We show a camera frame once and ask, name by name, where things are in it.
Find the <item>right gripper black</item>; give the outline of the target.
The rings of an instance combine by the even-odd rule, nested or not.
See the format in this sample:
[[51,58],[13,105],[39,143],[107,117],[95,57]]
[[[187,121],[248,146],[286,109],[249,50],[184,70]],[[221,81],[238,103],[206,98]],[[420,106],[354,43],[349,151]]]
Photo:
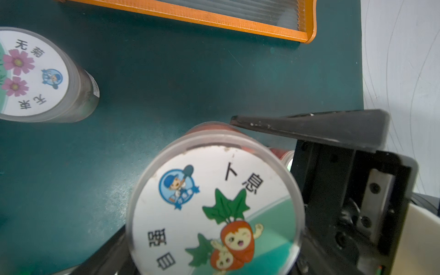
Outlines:
[[291,174],[305,205],[305,236],[294,275],[391,273],[418,164],[378,151],[386,144],[388,112],[236,115],[230,124],[299,140]]

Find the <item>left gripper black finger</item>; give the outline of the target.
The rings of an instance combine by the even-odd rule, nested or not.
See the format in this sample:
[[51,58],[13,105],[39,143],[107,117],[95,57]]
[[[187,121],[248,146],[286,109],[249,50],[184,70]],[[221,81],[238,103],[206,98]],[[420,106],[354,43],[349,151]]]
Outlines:
[[137,275],[122,226],[100,249],[73,270],[71,275]]

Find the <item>jar with carrot lid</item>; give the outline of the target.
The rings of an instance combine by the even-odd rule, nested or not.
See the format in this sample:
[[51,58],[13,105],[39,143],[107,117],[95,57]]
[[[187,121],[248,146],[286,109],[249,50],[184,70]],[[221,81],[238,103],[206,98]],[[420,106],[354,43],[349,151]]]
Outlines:
[[305,227],[286,166],[232,126],[209,122],[146,168],[127,213],[143,275],[287,275]]

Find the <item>jar with purple flower lid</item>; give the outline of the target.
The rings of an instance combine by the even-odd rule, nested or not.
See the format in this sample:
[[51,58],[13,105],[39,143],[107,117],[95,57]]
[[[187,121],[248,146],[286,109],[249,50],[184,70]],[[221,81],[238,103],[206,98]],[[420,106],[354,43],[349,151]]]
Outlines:
[[45,37],[1,27],[1,119],[75,123],[100,100],[95,79]]

